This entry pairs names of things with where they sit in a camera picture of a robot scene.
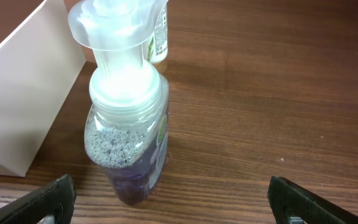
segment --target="bottle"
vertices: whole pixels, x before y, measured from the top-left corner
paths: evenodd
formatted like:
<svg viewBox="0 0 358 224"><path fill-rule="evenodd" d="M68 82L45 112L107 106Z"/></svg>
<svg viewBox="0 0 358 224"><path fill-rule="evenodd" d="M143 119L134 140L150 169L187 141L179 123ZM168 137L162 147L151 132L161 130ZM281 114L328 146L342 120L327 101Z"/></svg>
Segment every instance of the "bottle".
<svg viewBox="0 0 358 224"><path fill-rule="evenodd" d="M167 155L168 82L142 55L166 3L84 0L68 15L73 37L98 64L89 83L85 151L128 205L147 198Z"/></svg>
<svg viewBox="0 0 358 224"><path fill-rule="evenodd" d="M158 72L163 73L167 69L168 55L167 5L160 11L152 35L142 46L143 58L151 62Z"/></svg>

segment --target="wooden table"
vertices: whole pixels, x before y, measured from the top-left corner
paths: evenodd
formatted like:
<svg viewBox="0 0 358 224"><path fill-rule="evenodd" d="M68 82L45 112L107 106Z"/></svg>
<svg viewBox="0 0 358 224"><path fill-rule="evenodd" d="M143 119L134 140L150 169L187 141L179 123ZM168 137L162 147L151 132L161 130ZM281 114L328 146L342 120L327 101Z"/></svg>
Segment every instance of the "wooden table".
<svg viewBox="0 0 358 224"><path fill-rule="evenodd" d="M0 207L62 174L72 223L273 223L284 176L358 215L358 0L171 0L168 148L135 207L86 156L86 63L25 178L0 177Z"/></svg>

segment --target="white pump dispenser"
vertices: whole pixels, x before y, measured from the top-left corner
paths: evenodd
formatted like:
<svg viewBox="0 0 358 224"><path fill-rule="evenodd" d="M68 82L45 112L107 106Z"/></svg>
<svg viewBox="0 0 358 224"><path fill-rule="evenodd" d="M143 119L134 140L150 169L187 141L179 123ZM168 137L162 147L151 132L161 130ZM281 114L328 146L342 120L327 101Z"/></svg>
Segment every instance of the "white pump dispenser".
<svg viewBox="0 0 358 224"><path fill-rule="evenodd" d="M167 0L83 0L68 16L73 37L93 49L98 64L89 93L98 114L114 123L152 116L161 95L156 69L143 59L142 43L152 34Z"/></svg>

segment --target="plastic bottle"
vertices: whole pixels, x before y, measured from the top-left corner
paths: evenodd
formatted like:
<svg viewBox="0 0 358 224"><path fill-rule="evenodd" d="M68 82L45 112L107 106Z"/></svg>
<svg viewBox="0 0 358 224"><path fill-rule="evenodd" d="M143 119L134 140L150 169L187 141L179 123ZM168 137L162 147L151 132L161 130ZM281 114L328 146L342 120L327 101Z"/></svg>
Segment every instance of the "plastic bottle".
<svg viewBox="0 0 358 224"><path fill-rule="evenodd" d="M168 82L143 59L167 0L84 0L68 16L73 37L93 49L93 105L85 150L105 171L116 196L132 205L155 187L168 141Z"/></svg>
<svg viewBox="0 0 358 224"><path fill-rule="evenodd" d="M163 73L167 69L168 55L168 20L167 5L158 15L153 34L142 44L143 58L151 62L158 72Z"/></svg>

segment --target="white box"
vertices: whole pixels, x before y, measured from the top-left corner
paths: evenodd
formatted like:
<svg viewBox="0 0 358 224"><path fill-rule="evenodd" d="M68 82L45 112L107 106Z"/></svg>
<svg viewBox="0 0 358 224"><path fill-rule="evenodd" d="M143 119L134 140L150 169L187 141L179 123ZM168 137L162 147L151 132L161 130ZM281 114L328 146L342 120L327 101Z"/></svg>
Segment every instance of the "white box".
<svg viewBox="0 0 358 224"><path fill-rule="evenodd" d="M0 43L2 175L25 176L85 63L67 15L46 0Z"/></svg>

